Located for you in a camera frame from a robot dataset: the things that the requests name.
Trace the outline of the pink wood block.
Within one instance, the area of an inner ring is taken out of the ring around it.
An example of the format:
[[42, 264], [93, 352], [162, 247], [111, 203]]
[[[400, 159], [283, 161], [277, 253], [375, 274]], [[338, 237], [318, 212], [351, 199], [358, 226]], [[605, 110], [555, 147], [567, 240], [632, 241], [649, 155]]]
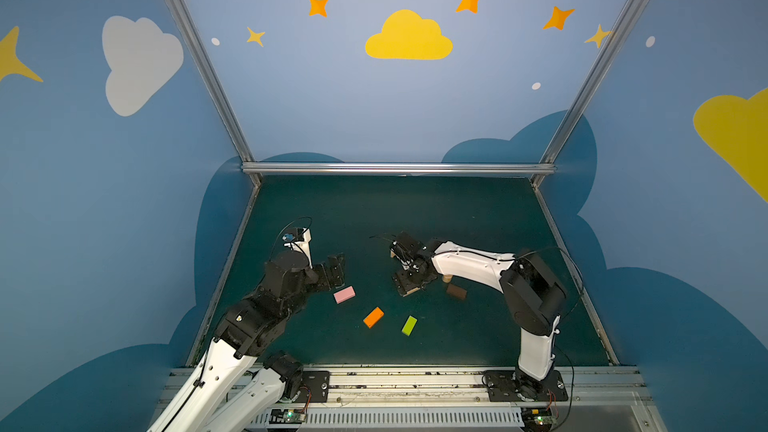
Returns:
[[356, 296], [356, 292], [353, 286], [345, 287], [333, 294], [334, 300], [337, 304], [346, 302]]

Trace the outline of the floor rail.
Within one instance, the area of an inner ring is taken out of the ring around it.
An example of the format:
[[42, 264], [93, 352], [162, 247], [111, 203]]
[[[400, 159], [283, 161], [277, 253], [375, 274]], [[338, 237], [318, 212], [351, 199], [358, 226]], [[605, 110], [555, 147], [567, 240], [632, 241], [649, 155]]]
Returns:
[[226, 257], [226, 261], [224, 262], [216, 288], [214, 289], [211, 300], [209, 301], [209, 304], [206, 308], [205, 315], [203, 316], [203, 320], [195, 336], [195, 340], [185, 360], [184, 365], [187, 367], [193, 366], [195, 364], [195, 360], [198, 359], [203, 352], [203, 347], [205, 346], [205, 343], [206, 343], [205, 337], [213, 322], [216, 308], [218, 307], [218, 304], [221, 300], [223, 289], [226, 285], [232, 265], [237, 255], [237, 251], [242, 242], [243, 235], [247, 229], [247, 225], [248, 225], [250, 216], [252, 214], [259, 191], [260, 191], [259, 185], [255, 185], [251, 191], [248, 203], [246, 205], [245, 211], [243, 213], [242, 219], [237, 229], [237, 233], [232, 241], [230, 250]]
[[564, 256], [564, 260], [567, 264], [569, 273], [572, 277], [572, 280], [574, 281], [574, 284], [576, 285], [576, 288], [579, 292], [579, 303], [586, 311], [586, 314], [589, 316], [590, 321], [595, 329], [595, 332], [598, 336], [598, 338], [601, 341], [602, 347], [605, 350], [606, 356], [608, 358], [609, 363], [612, 366], [618, 366], [620, 364], [620, 361], [615, 353], [615, 350], [610, 342], [610, 339], [606, 333], [606, 330], [603, 326], [603, 323], [598, 315], [597, 310], [594, 307], [594, 304], [591, 300], [591, 297], [589, 293], [587, 292], [585, 288], [585, 284], [583, 281], [583, 275], [578, 267], [578, 265], [573, 261], [572, 257], [570, 256], [570, 253], [566, 247], [566, 244], [563, 240], [563, 237], [559, 231], [559, 228], [556, 224], [556, 221], [552, 215], [552, 213], [549, 210], [548, 205], [546, 204], [546, 201], [542, 195], [542, 193], [539, 191], [537, 187], [533, 187], [534, 194], [536, 196], [536, 199], [539, 203], [539, 206], [542, 209], [542, 212], [544, 214], [544, 217], [548, 223], [548, 226], [552, 232], [552, 235], [554, 237], [554, 240], [561, 250], [561, 254]]

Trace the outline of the right side floor rail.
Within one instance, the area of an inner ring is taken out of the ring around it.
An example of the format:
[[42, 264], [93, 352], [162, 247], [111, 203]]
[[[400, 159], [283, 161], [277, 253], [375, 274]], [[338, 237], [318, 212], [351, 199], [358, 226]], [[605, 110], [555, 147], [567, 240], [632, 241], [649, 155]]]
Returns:
[[544, 217], [548, 223], [548, 226], [552, 232], [552, 235], [554, 237], [554, 240], [561, 250], [561, 254], [564, 256], [564, 260], [567, 264], [569, 273], [572, 277], [572, 280], [574, 281], [574, 284], [576, 285], [576, 288], [579, 292], [579, 303], [586, 311], [586, 314], [589, 316], [590, 321], [595, 329], [595, 332], [598, 336], [598, 338], [601, 341], [602, 347], [605, 350], [606, 356], [608, 358], [609, 363], [612, 366], [618, 366], [620, 364], [620, 361], [615, 353], [615, 350], [610, 342], [610, 339], [606, 333], [606, 330], [603, 326], [603, 323], [598, 315], [597, 310], [594, 307], [594, 304], [591, 300], [591, 297], [589, 293], [587, 292], [585, 288], [585, 284], [583, 281], [583, 275], [578, 267], [578, 265], [573, 261], [572, 257], [570, 256], [570, 253], [566, 247], [566, 244], [563, 240], [563, 237], [559, 231], [559, 228], [556, 224], [556, 221], [552, 215], [552, 213], [549, 210], [548, 205], [546, 204], [546, 201], [542, 195], [542, 193], [539, 191], [537, 187], [533, 187], [534, 194], [536, 196], [536, 199], [539, 203], [539, 206], [542, 209], [542, 212], [544, 214]]

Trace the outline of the right green circuit board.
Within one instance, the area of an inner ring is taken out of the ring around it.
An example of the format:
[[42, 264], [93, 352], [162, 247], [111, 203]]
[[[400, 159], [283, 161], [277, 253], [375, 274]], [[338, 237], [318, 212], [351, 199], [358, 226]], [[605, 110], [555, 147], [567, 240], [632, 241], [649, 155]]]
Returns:
[[550, 432], [556, 418], [550, 410], [524, 408], [521, 410], [523, 432]]

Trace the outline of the orange wood block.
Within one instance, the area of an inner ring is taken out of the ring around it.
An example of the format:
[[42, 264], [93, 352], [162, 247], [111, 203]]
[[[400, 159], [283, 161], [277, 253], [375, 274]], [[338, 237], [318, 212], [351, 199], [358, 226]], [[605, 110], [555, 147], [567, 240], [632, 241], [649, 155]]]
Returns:
[[384, 317], [384, 311], [380, 307], [374, 308], [364, 319], [363, 323], [369, 329], [373, 328]]

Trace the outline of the dark brown wood block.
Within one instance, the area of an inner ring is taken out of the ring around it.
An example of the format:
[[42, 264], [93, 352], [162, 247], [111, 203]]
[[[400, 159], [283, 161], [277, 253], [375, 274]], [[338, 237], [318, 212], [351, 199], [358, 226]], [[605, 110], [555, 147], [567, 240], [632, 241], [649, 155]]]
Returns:
[[446, 293], [458, 300], [465, 301], [468, 296], [468, 291], [465, 288], [449, 283], [446, 287]]

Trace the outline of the green circuit board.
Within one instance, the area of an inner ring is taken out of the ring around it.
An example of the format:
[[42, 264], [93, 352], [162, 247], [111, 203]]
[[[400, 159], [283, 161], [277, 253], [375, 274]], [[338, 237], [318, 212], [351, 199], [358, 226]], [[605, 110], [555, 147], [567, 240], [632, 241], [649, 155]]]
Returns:
[[269, 427], [299, 427], [306, 422], [307, 413], [300, 409], [272, 409], [267, 425]]
[[556, 418], [550, 410], [524, 408], [521, 410], [523, 432], [550, 432]]

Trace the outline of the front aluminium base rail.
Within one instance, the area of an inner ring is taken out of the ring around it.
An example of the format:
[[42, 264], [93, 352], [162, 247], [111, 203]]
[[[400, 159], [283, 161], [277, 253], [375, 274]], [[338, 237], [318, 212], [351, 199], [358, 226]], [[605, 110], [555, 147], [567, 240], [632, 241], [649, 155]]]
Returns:
[[[233, 399], [261, 369], [245, 372], [225, 396]], [[194, 368], [175, 369], [150, 425], [180, 391]], [[242, 431], [313, 430], [513, 430], [522, 431], [521, 410], [550, 410], [551, 431], [663, 431], [666, 426], [634, 367], [560, 368], [568, 401], [491, 402], [482, 384], [485, 367], [460, 366], [307, 366], [328, 370], [326, 403], [282, 400], [259, 414]], [[272, 409], [307, 413], [299, 427], [269, 427]]]

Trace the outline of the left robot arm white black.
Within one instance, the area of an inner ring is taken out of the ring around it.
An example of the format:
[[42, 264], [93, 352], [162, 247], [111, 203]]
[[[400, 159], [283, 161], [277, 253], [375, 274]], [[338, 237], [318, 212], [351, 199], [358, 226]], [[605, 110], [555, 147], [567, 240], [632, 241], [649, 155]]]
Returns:
[[296, 397], [303, 365], [279, 352], [263, 360], [262, 368], [233, 399], [225, 399], [285, 332], [289, 319], [306, 307], [311, 294], [344, 285], [345, 266], [343, 254], [313, 265], [300, 248], [268, 261], [258, 286], [229, 307], [195, 370], [149, 429], [242, 431], [265, 410]]

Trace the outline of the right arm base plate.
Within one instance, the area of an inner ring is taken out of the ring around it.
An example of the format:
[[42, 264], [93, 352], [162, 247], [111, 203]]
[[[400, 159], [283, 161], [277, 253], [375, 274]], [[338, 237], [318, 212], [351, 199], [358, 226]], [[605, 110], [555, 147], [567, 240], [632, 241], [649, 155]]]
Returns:
[[491, 402], [568, 401], [562, 375], [552, 369], [542, 380], [518, 370], [488, 370], [482, 375]]

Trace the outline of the left green circuit board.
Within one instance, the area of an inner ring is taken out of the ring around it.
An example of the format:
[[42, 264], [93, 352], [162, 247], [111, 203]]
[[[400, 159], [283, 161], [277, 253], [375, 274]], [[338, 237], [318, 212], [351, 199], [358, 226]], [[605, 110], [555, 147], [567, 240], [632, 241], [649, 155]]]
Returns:
[[300, 409], [272, 409], [267, 425], [269, 427], [299, 427], [306, 422], [307, 413]]

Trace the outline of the corner aluminium post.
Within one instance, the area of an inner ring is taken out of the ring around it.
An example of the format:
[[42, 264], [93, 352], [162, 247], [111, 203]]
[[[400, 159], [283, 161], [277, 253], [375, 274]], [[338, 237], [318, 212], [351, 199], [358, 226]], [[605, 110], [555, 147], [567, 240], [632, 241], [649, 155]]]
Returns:
[[238, 153], [241, 164], [253, 162], [254, 157], [231, 103], [217, 76], [205, 45], [188, 10], [185, 0], [164, 0], [183, 41], [197, 67], [213, 105]]
[[568, 108], [539, 161], [539, 165], [544, 171], [532, 175], [531, 184], [534, 189], [540, 188], [547, 176], [547, 172], [550, 174], [555, 172], [556, 160], [586, 112], [588, 105], [592, 101], [613, 61], [618, 56], [626, 39], [631, 34], [649, 1], [650, 0], [626, 1], [613, 24], [612, 33], [607, 37], [607, 41], [601, 46], [574, 101]]

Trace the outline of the back horizontal aluminium rail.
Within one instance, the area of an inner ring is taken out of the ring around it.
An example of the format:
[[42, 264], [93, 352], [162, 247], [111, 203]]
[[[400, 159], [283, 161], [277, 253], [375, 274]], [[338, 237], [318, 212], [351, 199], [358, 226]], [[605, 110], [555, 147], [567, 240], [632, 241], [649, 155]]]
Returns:
[[450, 164], [450, 163], [310, 163], [310, 162], [244, 162], [250, 174], [310, 174], [310, 175], [472, 175], [518, 176], [552, 175], [552, 164]]

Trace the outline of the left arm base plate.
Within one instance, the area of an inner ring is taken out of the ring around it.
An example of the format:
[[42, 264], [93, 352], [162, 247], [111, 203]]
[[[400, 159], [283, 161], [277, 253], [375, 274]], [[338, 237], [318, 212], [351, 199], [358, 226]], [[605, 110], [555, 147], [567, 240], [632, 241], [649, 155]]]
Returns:
[[326, 403], [330, 389], [328, 370], [305, 370], [291, 382], [286, 397], [291, 403]]

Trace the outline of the right corner aluminium post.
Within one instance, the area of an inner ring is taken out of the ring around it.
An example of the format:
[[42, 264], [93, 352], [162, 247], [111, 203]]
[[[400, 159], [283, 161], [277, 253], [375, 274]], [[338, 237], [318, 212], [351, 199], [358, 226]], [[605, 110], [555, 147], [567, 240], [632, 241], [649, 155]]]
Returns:
[[588, 105], [592, 101], [613, 61], [618, 56], [626, 39], [631, 34], [649, 1], [650, 0], [626, 1], [613, 24], [612, 33], [607, 37], [607, 41], [601, 46], [574, 101], [568, 108], [539, 161], [539, 165], [544, 171], [532, 175], [531, 184], [534, 189], [540, 188], [547, 176], [547, 172], [550, 174], [555, 172], [556, 160], [586, 112]]

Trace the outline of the left side floor rail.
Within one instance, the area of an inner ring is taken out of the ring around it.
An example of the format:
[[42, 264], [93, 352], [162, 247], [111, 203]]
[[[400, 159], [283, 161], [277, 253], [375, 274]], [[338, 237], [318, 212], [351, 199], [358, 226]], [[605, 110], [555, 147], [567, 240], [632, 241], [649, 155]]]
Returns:
[[247, 225], [248, 225], [250, 216], [252, 214], [259, 191], [260, 191], [259, 185], [255, 185], [251, 191], [248, 203], [246, 205], [245, 211], [243, 213], [242, 219], [237, 229], [237, 233], [232, 241], [230, 250], [226, 257], [226, 261], [224, 262], [216, 288], [214, 289], [211, 300], [209, 301], [209, 304], [206, 308], [205, 315], [203, 316], [203, 320], [195, 336], [195, 340], [185, 360], [184, 365], [187, 367], [193, 366], [195, 364], [195, 360], [198, 359], [203, 352], [203, 347], [205, 346], [205, 343], [206, 343], [205, 337], [213, 322], [216, 308], [218, 307], [218, 304], [221, 300], [223, 289], [226, 285], [232, 265], [237, 255], [237, 251], [242, 242], [243, 235], [247, 229]]

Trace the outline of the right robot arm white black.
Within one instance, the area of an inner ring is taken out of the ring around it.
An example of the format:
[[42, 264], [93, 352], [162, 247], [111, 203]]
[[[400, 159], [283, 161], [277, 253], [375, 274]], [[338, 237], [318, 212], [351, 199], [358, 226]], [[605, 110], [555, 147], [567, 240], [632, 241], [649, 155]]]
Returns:
[[422, 243], [402, 232], [392, 240], [390, 254], [401, 263], [393, 281], [403, 297], [438, 276], [468, 279], [500, 292], [520, 327], [520, 352], [509, 389], [523, 401], [568, 399], [553, 353], [567, 292], [538, 252], [518, 256], [437, 239]]

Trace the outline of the left corner aluminium post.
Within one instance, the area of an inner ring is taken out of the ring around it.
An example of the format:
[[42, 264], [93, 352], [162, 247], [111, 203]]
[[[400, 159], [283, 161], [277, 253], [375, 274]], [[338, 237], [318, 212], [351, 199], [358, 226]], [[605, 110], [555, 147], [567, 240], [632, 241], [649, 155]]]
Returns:
[[253, 162], [254, 157], [231, 103], [217, 76], [205, 45], [188, 10], [185, 0], [164, 0], [183, 41], [197, 67], [213, 105], [238, 153], [241, 164]]

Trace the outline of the lime green wood block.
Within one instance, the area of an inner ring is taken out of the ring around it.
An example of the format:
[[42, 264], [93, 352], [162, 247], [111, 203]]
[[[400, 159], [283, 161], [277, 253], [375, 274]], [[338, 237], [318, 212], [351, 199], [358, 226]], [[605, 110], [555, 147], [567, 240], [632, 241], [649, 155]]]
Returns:
[[405, 336], [410, 336], [412, 334], [412, 332], [413, 332], [417, 322], [418, 322], [418, 319], [416, 317], [409, 316], [406, 319], [406, 321], [405, 321], [405, 323], [404, 323], [404, 325], [403, 325], [403, 327], [401, 329], [401, 333], [404, 334]]

